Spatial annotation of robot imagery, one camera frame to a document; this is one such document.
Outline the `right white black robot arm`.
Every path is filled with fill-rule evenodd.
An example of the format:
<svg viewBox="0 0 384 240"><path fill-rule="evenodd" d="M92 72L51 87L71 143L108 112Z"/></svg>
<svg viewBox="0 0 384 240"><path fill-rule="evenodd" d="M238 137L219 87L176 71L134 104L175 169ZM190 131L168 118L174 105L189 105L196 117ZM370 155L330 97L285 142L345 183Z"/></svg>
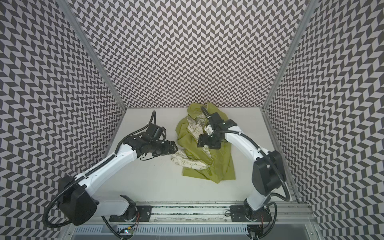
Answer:
<svg viewBox="0 0 384 240"><path fill-rule="evenodd" d="M244 201L252 212L267 207L272 198L289 202L291 194L285 177L282 156L277 151L267 151L247 136L233 120L214 120L209 117L207 132L198 138L197 147L218 150L224 141L230 143L252 163L253 190Z"/></svg>

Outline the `green jacket with printed lining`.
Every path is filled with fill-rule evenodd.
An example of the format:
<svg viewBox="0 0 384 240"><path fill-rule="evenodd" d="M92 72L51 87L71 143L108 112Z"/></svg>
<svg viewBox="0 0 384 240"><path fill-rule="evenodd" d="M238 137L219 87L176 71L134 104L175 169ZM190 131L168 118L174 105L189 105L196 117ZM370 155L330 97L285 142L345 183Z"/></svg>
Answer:
<svg viewBox="0 0 384 240"><path fill-rule="evenodd" d="M231 154L232 145L221 143L219 150L211 150L207 146L197 147L199 136L206 133L208 119L201 108L209 114L218 113L223 120L229 118L215 105L192 103L187 108L188 115L181 119L176 127L178 151L171 156L171 161L183 167L184 177L198 178L212 181L216 184L221 181L236 179L234 162Z"/></svg>

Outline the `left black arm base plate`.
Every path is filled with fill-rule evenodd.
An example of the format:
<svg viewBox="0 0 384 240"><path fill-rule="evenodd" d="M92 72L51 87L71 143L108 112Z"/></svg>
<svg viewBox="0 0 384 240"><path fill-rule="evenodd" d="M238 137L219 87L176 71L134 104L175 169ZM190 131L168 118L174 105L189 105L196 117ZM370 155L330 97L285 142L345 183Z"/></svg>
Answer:
<svg viewBox="0 0 384 240"><path fill-rule="evenodd" d="M152 206L128 207L126 212L121 216L111 215L109 221L113 223L149 222L152 209Z"/></svg>

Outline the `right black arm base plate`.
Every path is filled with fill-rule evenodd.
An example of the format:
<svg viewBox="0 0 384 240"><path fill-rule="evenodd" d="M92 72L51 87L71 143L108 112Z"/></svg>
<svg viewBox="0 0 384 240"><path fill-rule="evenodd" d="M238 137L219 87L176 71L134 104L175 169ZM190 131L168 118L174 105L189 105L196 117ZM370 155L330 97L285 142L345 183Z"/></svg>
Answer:
<svg viewBox="0 0 384 240"><path fill-rule="evenodd" d="M230 212L232 222L270 222L273 219L268 207L252 210L246 206L230 206Z"/></svg>

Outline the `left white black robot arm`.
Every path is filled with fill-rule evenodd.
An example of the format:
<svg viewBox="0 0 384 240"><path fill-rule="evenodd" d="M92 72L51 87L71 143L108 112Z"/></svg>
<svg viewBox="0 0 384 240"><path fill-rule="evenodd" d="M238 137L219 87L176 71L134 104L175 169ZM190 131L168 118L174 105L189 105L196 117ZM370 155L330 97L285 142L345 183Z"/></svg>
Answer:
<svg viewBox="0 0 384 240"><path fill-rule="evenodd" d="M57 207L75 226L86 223L94 216L125 216L131 220L135 216L135 202L126 195L120 199L106 200L97 197L97 190L114 174L129 163L146 154L153 158L172 155L178 151L174 141L160 141L145 135L125 137L115 152L100 163L75 177L66 176L59 181L59 191L63 193Z"/></svg>

